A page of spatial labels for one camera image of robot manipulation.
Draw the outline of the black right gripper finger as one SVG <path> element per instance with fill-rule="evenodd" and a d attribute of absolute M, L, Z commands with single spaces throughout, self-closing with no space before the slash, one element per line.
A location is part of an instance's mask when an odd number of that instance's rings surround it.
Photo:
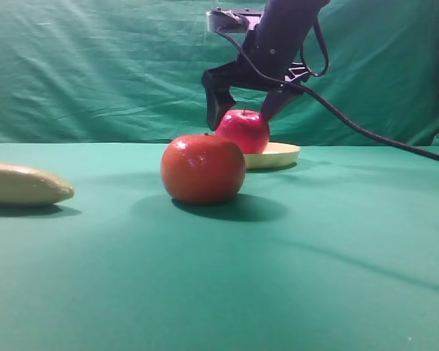
<path fill-rule="evenodd" d="M 235 106 L 231 84 L 204 84 L 206 94 L 206 121 L 211 131 L 216 131 L 225 114 Z"/>

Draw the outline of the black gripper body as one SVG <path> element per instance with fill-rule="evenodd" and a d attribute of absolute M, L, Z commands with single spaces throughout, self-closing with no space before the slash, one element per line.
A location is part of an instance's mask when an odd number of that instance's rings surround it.
<path fill-rule="evenodd" d="M 325 60 L 328 51 L 318 21 L 327 1 L 268 1 L 259 24 L 247 33 L 214 32 L 228 39 L 239 51 L 237 59 L 203 73 L 204 84 L 231 84 L 239 88 L 268 91 L 273 80 L 293 82 L 320 77 L 304 59 L 304 41 L 313 30 Z"/>

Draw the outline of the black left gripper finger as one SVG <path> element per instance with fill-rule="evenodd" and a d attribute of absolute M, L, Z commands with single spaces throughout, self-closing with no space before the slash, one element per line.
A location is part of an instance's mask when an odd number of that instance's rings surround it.
<path fill-rule="evenodd" d="M 289 86 L 269 89 L 261 106 L 260 116 L 265 122 L 270 122 L 286 106 L 300 97 L 303 93 L 304 91 L 301 88 L 293 88 Z"/>

